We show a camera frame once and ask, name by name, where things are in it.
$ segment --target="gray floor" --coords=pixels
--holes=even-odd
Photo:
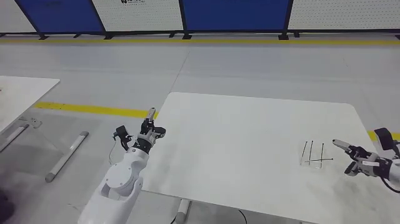
[[[251,44],[0,44],[0,75],[59,78],[43,100],[160,108],[171,91],[352,104],[368,130],[400,132],[400,46]],[[0,155],[0,187],[17,204],[9,223],[76,223],[109,167],[111,135],[140,119],[33,109],[47,138],[90,136],[50,184],[61,155],[28,128]],[[123,149],[111,153],[113,162]],[[179,200],[142,193],[128,223],[170,223]],[[249,223],[296,223],[244,212]],[[193,204],[189,224],[244,223],[230,208]]]

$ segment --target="white cylinder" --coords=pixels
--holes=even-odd
[[[19,136],[19,134],[21,134],[27,127],[29,126],[29,124],[25,124],[24,126],[20,126],[19,128],[17,128],[14,132],[11,133],[11,135],[9,135],[6,138],[6,142],[4,142],[1,146],[0,146],[0,152],[5,149],[15,138],[17,138],[17,136]]]
[[[181,200],[181,204],[179,204],[179,208],[177,210],[177,214],[176,214],[176,218],[175,218],[176,224],[185,223],[186,218],[188,216],[190,202],[191,201],[189,201],[189,200],[184,200],[184,199]]]
[[[73,155],[75,150],[78,148],[78,146],[82,143],[82,141],[87,137],[89,133],[84,131],[82,132],[78,138],[74,141],[74,143],[71,145],[69,148],[68,153],[63,155],[61,159],[57,162],[57,164],[52,168],[52,170],[46,175],[46,182],[52,182],[54,177],[58,174],[58,172],[61,170],[61,168],[65,165],[69,157]]]

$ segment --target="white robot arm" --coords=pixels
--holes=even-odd
[[[394,150],[395,155],[392,159],[380,157],[376,153],[368,152],[360,146],[353,146],[340,140],[333,140],[333,144],[342,148],[353,162],[344,171],[349,176],[356,176],[364,173],[366,176],[380,177],[383,183],[393,192],[400,193],[389,186],[386,180],[393,185],[400,187],[400,152],[397,147],[398,142],[392,139],[392,135],[386,128],[375,130],[377,139],[383,150]]]
[[[100,185],[94,191],[85,209],[79,217],[79,224],[124,224],[132,212],[133,206],[143,186],[140,172],[146,167],[149,151],[156,144],[156,139],[164,137],[164,128],[154,127],[156,110],[151,108],[141,126],[141,132],[133,147],[125,126],[120,126],[114,133],[126,150],[124,159],[112,165]]]

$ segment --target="blue wall panel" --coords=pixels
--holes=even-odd
[[[90,0],[18,0],[41,32],[100,32]]]
[[[188,30],[282,30],[289,0],[182,0]]]

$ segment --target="metal frame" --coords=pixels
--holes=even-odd
[[[295,38],[300,37],[300,33],[400,33],[400,29],[288,29],[289,22],[291,18],[293,2],[294,0],[289,0],[286,9],[286,17],[284,21],[284,27],[282,30],[268,30],[268,29],[260,29],[260,30],[246,30],[246,29],[238,29],[238,30],[188,30],[186,24],[186,15],[184,12],[184,5],[183,0],[178,0],[179,8],[181,11],[181,19],[182,19],[182,26],[183,30],[167,30],[167,31],[106,31],[103,22],[99,16],[99,13],[94,6],[93,0],[89,0],[92,5],[93,10],[95,11],[96,17],[99,20],[102,31],[95,31],[95,32],[40,32],[38,27],[34,24],[30,16],[27,12],[23,9],[21,4],[18,0],[15,0],[16,4],[19,6],[20,10],[24,13],[27,17],[28,21],[32,24],[33,28],[36,32],[26,32],[26,33],[0,33],[0,37],[6,34],[13,34],[13,35],[21,35],[21,34],[28,34],[28,35],[39,35],[40,40],[44,40],[48,38],[45,34],[71,34],[74,35],[73,38],[77,38],[82,34],[89,34],[89,35],[99,35],[105,36],[104,39],[112,39],[114,36],[135,36],[135,35],[148,35],[148,34],[169,34],[170,38],[173,38],[177,33],[183,33],[184,36],[182,39],[191,39],[192,36],[190,34],[194,33],[277,33],[280,34],[278,36],[279,40],[288,40],[288,33],[293,33]]]

